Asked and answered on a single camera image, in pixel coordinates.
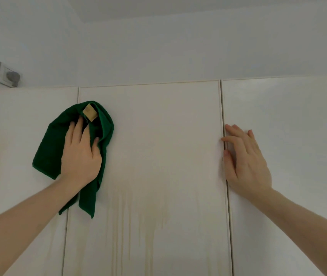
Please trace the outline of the person's left hand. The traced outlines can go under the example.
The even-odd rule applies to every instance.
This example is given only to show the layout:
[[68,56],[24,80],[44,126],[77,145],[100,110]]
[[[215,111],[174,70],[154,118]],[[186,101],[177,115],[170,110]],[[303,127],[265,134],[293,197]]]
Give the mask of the person's left hand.
[[72,144],[72,128],[77,122],[71,122],[65,135],[63,155],[61,158],[61,178],[81,190],[93,181],[101,168],[102,156],[92,158],[91,135],[89,125],[83,129],[79,144]]

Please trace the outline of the grey plug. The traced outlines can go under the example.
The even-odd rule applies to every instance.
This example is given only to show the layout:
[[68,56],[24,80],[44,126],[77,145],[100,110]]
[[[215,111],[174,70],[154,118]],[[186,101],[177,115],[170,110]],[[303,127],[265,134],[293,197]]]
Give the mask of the grey plug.
[[8,79],[12,88],[17,88],[20,82],[21,75],[15,71],[7,71],[6,78]]

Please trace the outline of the green cleaning cloth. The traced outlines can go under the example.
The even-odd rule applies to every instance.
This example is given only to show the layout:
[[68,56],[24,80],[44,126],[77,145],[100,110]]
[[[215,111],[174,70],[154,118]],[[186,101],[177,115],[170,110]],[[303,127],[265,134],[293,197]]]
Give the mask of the green cleaning cloth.
[[65,135],[70,122],[77,122],[83,116],[83,129],[89,125],[91,144],[99,138],[98,147],[101,153],[101,166],[97,177],[80,190],[79,194],[69,200],[59,211],[62,214],[78,201],[81,210],[91,218],[95,215],[97,192],[101,187],[106,165],[107,146],[114,132],[114,123],[109,113],[96,101],[87,101],[70,106],[64,110],[46,130],[46,133],[37,149],[32,166],[39,172],[56,179],[60,175],[61,158],[65,144]]

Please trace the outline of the stained cream cabinet door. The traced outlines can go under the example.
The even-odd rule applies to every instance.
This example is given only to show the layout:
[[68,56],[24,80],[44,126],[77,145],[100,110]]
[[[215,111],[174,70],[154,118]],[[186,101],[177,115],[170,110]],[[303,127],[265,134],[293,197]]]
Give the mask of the stained cream cabinet door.
[[63,276],[232,276],[220,81],[79,89],[115,129],[94,218],[70,208]]

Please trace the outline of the person's right hand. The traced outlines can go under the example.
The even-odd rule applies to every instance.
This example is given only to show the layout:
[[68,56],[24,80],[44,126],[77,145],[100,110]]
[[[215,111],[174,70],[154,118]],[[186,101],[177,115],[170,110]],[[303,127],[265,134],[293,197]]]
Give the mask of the person's right hand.
[[242,143],[239,146],[237,144],[232,146],[235,152],[235,157],[232,157],[235,162],[237,181],[229,186],[250,202],[257,200],[272,189],[272,176],[261,149],[259,146],[245,148]]

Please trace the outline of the person's left forearm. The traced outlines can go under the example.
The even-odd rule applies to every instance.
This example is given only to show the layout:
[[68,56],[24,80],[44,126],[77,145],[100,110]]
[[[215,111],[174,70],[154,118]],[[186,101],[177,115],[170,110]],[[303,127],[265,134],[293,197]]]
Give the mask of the person's left forearm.
[[47,188],[0,214],[0,276],[82,187],[83,181],[79,178],[60,177]]

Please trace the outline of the white wall socket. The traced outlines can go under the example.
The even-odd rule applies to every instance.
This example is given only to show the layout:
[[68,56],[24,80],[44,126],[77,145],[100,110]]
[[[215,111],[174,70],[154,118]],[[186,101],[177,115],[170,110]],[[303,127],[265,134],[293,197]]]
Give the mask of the white wall socket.
[[3,62],[0,61],[0,84],[2,84],[4,86],[7,86],[9,88],[12,88],[11,87],[11,84],[9,83],[8,79],[6,78],[6,72],[7,71],[15,71],[15,72],[17,72],[13,68],[8,67],[6,64],[4,64]]

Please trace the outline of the person's right forearm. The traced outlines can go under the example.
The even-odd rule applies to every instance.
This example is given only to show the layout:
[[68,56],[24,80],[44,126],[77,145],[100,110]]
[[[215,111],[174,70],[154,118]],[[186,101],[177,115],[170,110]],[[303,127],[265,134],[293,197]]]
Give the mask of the person's right forearm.
[[327,219],[294,203],[274,189],[247,199],[267,216],[327,276]]

